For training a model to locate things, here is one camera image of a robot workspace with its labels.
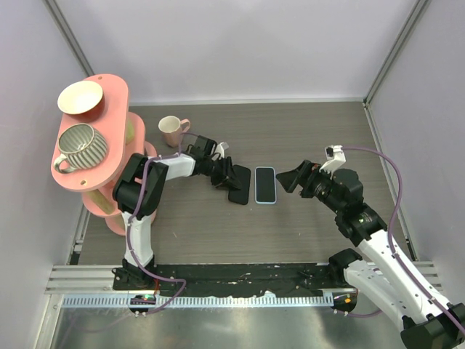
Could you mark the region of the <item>black phone case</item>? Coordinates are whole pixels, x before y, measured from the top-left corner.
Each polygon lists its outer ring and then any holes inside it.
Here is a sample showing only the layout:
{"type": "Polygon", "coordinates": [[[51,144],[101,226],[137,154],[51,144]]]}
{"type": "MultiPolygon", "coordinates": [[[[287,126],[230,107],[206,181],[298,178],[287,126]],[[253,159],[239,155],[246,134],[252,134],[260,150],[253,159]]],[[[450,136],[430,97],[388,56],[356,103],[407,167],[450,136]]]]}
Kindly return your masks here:
{"type": "Polygon", "coordinates": [[[232,168],[239,182],[239,189],[230,189],[228,191],[228,200],[234,204],[247,205],[250,192],[251,170],[237,164],[232,168]]]}

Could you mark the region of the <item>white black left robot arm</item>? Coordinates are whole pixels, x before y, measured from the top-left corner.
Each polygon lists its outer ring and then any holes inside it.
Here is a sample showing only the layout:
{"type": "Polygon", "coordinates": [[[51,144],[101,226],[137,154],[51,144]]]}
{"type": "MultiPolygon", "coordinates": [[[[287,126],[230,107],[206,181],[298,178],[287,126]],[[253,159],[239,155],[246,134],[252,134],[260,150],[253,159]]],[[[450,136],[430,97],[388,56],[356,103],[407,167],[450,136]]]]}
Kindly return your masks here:
{"type": "Polygon", "coordinates": [[[151,224],[166,182],[204,175],[215,188],[232,192],[243,188],[232,159],[225,155],[228,148],[226,142],[199,135],[185,150],[168,156],[131,155],[113,189],[126,229],[122,266],[113,271],[116,284],[146,290],[163,279],[155,275],[151,224]]]}

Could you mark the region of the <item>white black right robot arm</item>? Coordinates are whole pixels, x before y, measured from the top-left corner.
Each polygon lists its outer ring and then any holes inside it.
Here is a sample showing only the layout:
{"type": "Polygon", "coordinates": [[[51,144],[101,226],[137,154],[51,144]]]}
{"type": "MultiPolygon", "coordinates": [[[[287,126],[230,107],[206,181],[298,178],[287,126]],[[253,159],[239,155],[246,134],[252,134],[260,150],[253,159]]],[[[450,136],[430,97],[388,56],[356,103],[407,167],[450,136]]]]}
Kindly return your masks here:
{"type": "Polygon", "coordinates": [[[464,304],[452,304],[423,276],[389,234],[387,224],[364,202],[357,172],[303,161],[277,174],[291,193],[316,198],[335,213],[341,234],[353,243],[329,258],[329,281],[365,294],[400,330],[406,348],[455,348],[464,343],[464,304]]]}

